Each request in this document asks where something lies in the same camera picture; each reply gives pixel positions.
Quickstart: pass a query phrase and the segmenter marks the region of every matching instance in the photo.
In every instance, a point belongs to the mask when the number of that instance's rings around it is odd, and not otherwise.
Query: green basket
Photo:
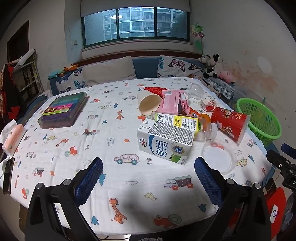
[[[262,103],[249,99],[237,100],[238,112],[251,115],[249,128],[267,147],[273,140],[281,137],[281,124],[276,116]]]

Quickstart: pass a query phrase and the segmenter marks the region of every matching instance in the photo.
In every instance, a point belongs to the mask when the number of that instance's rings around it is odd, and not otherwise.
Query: wooden door frame
[[[27,51],[29,51],[29,21],[25,22],[16,32],[15,34],[10,38],[10,40],[7,42],[6,44],[6,52],[7,52],[7,62],[11,62],[15,59],[10,59],[9,57],[9,48],[10,48],[10,44],[12,41],[14,41],[16,38],[18,38],[21,34],[25,33],[25,35],[27,36],[26,40],[26,46],[27,46]]]

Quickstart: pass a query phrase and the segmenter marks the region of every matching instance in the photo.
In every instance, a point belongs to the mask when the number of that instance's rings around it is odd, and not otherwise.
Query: building
[[[159,36],[171,36],[172,24],[181,10],[157,8],[157,31]],[[84,17],[86,45],[116,39],[116,10],[94,13]],[[153,37],[154,11],[152,7],[128,7],[119,10],[120,38]]]

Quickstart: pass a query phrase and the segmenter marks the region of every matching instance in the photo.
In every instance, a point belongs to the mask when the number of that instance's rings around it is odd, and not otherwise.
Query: cartoon print tablecloth
[[[190,78],[136,79],[63,93],[86,91],[89,99],[72,127],[41,129],[37,120],[57,96],[50,98],[25,126],[27,132],[14,155],[11,196],[28,208],[37,183],[59,185],[99,157],[104,164],[103,174],[86,204],[80,206],[95,233],[159,232],[213,215],[218,208],[194,172],[194,161],[201,154],[203,142],[194,141],[182,166],[139,151],[137,141],[136,130],[144,120],[137,109],[138,92],[151,86],[184,90],[192,82],[201,85],[199,80]],[[218,98],[217,101],[220,107],[227,108]],[[191,99],[190,105],[202,110],[197,100]],[[238,160],[225,178],[233,178],[241,185],[265,178],[271,165],[261,141],[250,130],[240,146],[220,131],[217,139],[232,147]],[[60,204],[56,204],[56,210],[62,225],[68,227]]]

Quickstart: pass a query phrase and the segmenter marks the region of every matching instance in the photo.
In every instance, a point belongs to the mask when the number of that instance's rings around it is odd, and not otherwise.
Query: pink package
[[[188,105],[187,99],[186,99],[186,97],[185,97],[184,94],[181,94],[181,105],[182,105],[182,109],[183,109],[183,111],[184,111],[187,115],[189,115],[189,113],[190,113],[190,107],[189,107],[189,105]]]
[[[177,115],[180,94],[184,92],[176,90],[164,90],[161,91],[161,93],[163,94],[163,99],[159,105],[159,108],[156,111],[161,113]]]

